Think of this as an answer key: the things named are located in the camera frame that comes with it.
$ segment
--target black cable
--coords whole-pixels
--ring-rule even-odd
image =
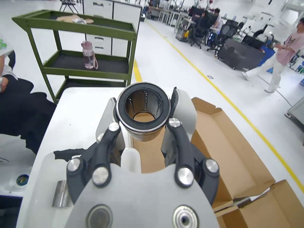
[[[3,158],[3,157],[0,157],[0,159],[3,159],[3,160],[5,160],[5,161],[9,162],[7,159],[5,159],[5,158]]]

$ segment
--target epoxy floor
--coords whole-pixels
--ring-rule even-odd
[[[40,9],[59,10],[60,5],[61,3],[57,1],[0,0],[0,33],[14,46],[16,52],[14,72],[18,77],[30,80],[35,85],[35,91],[46,92],[49,99],[50,95],[27,34],[11,18]],[[34,30],[33,34],[42,61],[47,60],[56,49],[52,32]],[[60,35],[64,49],[81,51],[80,43],[84,35],[67,32],[60,32]],[[179,52],[167,41],[170,41]],[[270,74],[261,74],[263,80],[257,77],[249,82],[245,81],[240,77],[239,71],[231,70],[205,49],[206,47],[203,47],[200,50],[198,47],[190,47],[187,43],[179,42],[175,39],[173,28],[147,20],[140,24],[135,58],[143,81],[155,83],[163,88],[177,86],[187,91],[191,97],[199,97],[222,108],[255,149],[273,177],[277,181],[287,179],[304,205],[303,192],[265,142],[186,59],[203,74],[213,78],[211,81],[214,85],[270,141],[302,184],[304,183],[304,147],[302,146],[304,134],[301,126],[286,118],[284,113],[290,108],[289,104],[293,105],[304,96],[304,88],[299,85],[303,76],[286,69],[279,89],[285,99],[279,93],[269,95],[264,89],[267,88],[266,82],[271,79]],[[63,77],[49,76],[49,78],[53,90],[57,92],[64,80]],[[24,146],[25,143],[19,138],[0,135],[0,157],[5,157],[11,162],[30,165],[34,161],[34,156]]]

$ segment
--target open cardboard box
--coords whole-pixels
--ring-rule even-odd
[[[304,208],[286,180],[248,205],[217,218],[221,228],[302,228]]]
[[[217,216],[227,213],[233,200],[257,196],[275,183],[274,178],[225,112],[199,98],[192,102],[197,111],[196,130],[191,142],[206,156],[217,161],[220,181],[214,212]],[[151,115],[137,115],[135,120],[147,122]],[[161,152],[164,129],[152,141],[132,140],[132,147],[139,151],[142,173],[151,173],[164,168]]]

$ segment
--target yellow floor line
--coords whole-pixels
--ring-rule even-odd
[[[275,149],[275,147],[268,141],[268,139],[259,131],[259,129],[254,126],[254,124],[245,116],[243,112],[206,76],[204,75],[187,57],[184,56],[184,54],[179,51],[166,37],[164,37],[160,32],[157,31],[151,24],[147,23],[151,28],[153,28],[168,44],[171,45],[172,48],[174,48],[204,79],[207,80],[210,85],[215,88],[219,94],[225,100],[244,118],[244,120],[250,125],[250,127],[259,135],[259,137],[266,143],[268,148],[272,151],[272,153],[277,157],[277,159],[281,162],[281,164],[285,167],[287,172],[290,174],[292,179],[297,183],[300,190],[304,193],[304,185],[301,183],[300,179],[295,175],[293,170],[290,168],[290,166],[286,163],[284,158],[278,153],[278,151]]]
[[[137,65],[137,62],[136,62],[135,59],[134,59],[133,71],[134,71],[134,74],[135,74],[136,82],[141,83],[143,80],[141,79],[141,75],[140,75],[138,65]]]

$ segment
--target green metal cart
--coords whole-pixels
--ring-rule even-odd
[[[80,17],[94,20],[92,24],[76,24],[59,22],[56,20],[58,17],[68,15],[73,14],[51,10],[39,10],[12,18],[12,20],[28,34],[39,68],[53,101],[58,103],[63,90],[69,87],[126,87],[130,85],[138,36],[134,25],[88,15],[80,15]],[[39,56],[31,31],[32,28],[51,29],[54,32],[57,51],[44,64]],[[59,30],[127,40],[128,48],[126,57],[96,54],[98,69],[88,70],[84,66],[82,52],[62,49]],[[65,76],[65,81],[56,95],[52,91],[47,74]],[[70,76],[107,78],[123,81],[74,79],[70,78]]]

